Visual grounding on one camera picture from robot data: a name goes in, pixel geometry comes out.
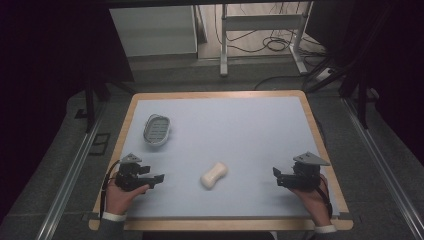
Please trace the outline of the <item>white desk frame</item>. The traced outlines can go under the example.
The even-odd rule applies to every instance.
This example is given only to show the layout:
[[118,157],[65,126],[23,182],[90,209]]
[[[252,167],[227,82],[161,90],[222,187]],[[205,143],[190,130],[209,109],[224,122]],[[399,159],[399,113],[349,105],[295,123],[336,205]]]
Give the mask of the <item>white desk frame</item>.
[[270,47],[273,42],[283,41],[285,49],[289,49],[291,56],[300,74],[306,74],[307,69],[300,56],[300,42],[302,40],[307,21],[309,18],[312,2],[309,1],[301,13],[283,14],[279,10],[276,14],[270,12],[268,15],[229,15],[228,5],[223,4],[221,8],[221,36],[217,37],[220,42],[220,75],[228,75],[228,48],[238,49],[246,52],[246,49],[229,45],[228,32],[244,32],[245,35],[258,31],[269,31],[270,35],[262,41],[262,47],[256,50],[248,50],[255,53],[263,49],[278,52],[278,49]]

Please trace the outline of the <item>white soap bar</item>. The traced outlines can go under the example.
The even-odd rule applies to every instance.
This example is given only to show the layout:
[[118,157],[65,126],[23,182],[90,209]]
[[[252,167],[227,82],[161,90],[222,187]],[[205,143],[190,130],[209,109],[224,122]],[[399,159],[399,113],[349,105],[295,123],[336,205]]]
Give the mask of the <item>white soap bar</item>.
[[206,189],[212,189],[216,182],[224,177],[227,172],[228,167],[224,163],[218,162],[201,176],[200,181]]

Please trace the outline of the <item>black metal stand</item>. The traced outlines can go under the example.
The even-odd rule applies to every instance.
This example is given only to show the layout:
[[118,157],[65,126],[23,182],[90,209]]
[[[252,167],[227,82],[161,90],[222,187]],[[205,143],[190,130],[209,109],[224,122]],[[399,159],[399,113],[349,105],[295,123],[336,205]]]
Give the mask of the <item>black metal stand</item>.
[[357,119],[364,129],[368,128],[366,120],[366,105],[368,102],[375,102],[376,97],[368,97],[368,78],[365,70],[357,67],[352,68],[343,80],[338,90],[342,98],[350,98],[354,92],[357,92],[356,111]]
[[111,94],[103,80],[88,78],[85,84],[85,108],[79,109],[75,115],[75,119],[87,120],[86,132],[89,133],[95,124],[95,104],[94,97],[100,102],[106,102],[110,99]]

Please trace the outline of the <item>person's left hand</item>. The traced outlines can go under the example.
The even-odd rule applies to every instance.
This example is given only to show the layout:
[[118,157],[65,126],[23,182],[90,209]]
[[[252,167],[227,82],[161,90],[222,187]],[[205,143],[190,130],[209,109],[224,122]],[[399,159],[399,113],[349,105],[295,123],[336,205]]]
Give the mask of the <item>person's left hand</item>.
[[106,189],[105,211],[110,214],[124,215],[139,195],[145,194],[150,189],[149,185],[143,185],[135,190],[126,192],[119,188],[112,179]]

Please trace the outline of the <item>grey oval soap dish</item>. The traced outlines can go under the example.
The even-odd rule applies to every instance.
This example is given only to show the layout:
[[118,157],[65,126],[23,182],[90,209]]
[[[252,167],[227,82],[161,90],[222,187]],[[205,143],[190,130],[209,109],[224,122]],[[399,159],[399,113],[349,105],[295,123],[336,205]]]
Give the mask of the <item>grey oval soap dish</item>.
[[152,114],[144,127],[143,139],[151,146],[163,145],[170,132],[171,121],[168,117]]

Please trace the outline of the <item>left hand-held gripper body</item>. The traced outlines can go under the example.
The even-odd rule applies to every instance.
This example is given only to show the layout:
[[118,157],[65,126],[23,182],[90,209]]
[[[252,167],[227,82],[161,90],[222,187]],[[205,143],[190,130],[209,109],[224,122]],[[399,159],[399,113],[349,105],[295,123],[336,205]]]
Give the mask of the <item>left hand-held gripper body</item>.
[[119,161],[119,169],[116,174],[115,183],[122,190],[129,192],[147,184],[146,180],[138,174],[142,159],[129,153]]

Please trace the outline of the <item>person's right hand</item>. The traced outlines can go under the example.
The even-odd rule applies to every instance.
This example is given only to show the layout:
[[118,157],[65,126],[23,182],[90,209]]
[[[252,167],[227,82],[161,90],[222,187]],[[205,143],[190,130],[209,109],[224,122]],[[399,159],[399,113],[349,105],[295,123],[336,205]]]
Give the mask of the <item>person's right hand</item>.
[[317,190],[302,191],[291,189],[302,202],[307,212],[311,215],[311,219],[316,227],[324,227],[331,225],[331,217],[329,216],[324,198]]

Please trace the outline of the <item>white cabinet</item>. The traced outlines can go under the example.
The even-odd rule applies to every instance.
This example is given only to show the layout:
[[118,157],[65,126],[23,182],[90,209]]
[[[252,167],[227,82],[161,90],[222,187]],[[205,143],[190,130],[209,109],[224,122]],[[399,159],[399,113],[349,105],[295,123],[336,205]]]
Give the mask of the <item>white cabinet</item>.
[[192,6],[120,8],[109,12],[127,57],[197,52]]

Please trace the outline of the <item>aluminium rail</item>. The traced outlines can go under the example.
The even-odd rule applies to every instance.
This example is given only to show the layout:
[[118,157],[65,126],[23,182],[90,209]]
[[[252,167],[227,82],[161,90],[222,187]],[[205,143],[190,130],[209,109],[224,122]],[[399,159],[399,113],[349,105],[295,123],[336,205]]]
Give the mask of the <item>aluminium rail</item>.
[[396,203],[403,219],[412,232],[415,240],[424,240],[424,221],[418,214],[409,196],[402,189],[399,181],[390,169],[386,158],[376,144],[370,131],[366,129],[357,117],[357,110],[349,99],[341,99],[341,102],[347,109],[349,117],[357,130],[362,142],[364,143],[369,155],[374,162],[379,174],[381,175],[386,187],[388,188],[394,202]]
[[100,103],[98,105],[94,114],[95,120],[92,128],[84,135],[83,141],[80,144],[75,157],[71,161],[71,165],[65,174],[65,177],[49,208],[49,211],[46,214],[46,217],[44,218],[43,223],[41,224],[35,240],[52,240],[72,191],[75,187],[77,179],[80,175],[82,167],[85,164],[89,150],[98,132],[98,128],[103,120],[103,115],[106,108],[107,103]]

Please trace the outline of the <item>white power strip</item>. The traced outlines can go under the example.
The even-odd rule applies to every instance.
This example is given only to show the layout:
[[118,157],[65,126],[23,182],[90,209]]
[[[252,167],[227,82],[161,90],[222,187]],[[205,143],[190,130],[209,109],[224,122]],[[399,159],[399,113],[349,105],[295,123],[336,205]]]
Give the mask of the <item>white power strip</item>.
[[334,69],[333,68],[325,68],[321,73],[319,73],[315,77],[315,79],[318,82],[321,82],[321,81],[327,79],[328,77],[330,77],[333,73],[334,73]]

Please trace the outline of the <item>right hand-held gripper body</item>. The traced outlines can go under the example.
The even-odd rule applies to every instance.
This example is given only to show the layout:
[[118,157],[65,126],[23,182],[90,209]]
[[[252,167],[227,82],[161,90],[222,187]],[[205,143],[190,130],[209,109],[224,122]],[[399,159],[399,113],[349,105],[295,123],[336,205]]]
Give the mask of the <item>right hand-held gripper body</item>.
[[330,166],[330,163],[321,157],[306,152],[293,158],[295,175],[295,189],[310,190],[320,185],[320,170],[322,166]]

